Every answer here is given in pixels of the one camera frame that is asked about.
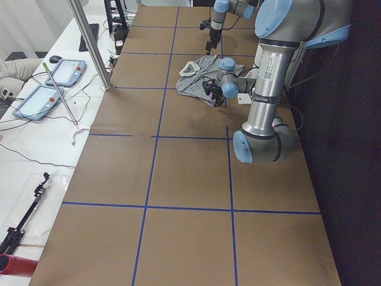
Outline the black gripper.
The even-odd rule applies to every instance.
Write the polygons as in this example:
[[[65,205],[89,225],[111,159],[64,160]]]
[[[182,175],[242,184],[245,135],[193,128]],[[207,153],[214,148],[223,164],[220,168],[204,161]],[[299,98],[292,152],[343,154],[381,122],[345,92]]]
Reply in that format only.
[[[207,41],[205,45],[206,54],[210,54],[212,49],[217,48],[217,44],[220,42],[222,30],[210,29],[209,36],[210,40]]]
[[[212,88],[212,100],[214,101],[214,105],[222,105],[224,103],[224,95],[218,86]]]

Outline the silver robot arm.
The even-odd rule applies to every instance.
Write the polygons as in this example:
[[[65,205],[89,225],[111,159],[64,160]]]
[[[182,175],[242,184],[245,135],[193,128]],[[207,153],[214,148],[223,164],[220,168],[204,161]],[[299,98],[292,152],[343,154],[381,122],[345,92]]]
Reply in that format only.
[[[199,29],[209,30],[209,40],[205,45],[205,52],[210,55],[212,49],[216,49],[221,41],[224,30],[224,22],[227,13],[236,15],[238,20],[244,18],[250,20],[254,15],[255,8],[258,7],[259,1],[238,1],[238,0],[216,0],[213,5],[213,13],[208,19],[203,20]]]
[[[277,114],[286,72],[294,52],[336,45],[348,38],[352,1],[264,1],[255,19],[262,49],[255,79],[235,75],[236,63],[224,57],[214,81],[226,98],[251,97],[248,120],[234,133],[233,147],[243,163],[285,159],[294,136]]]

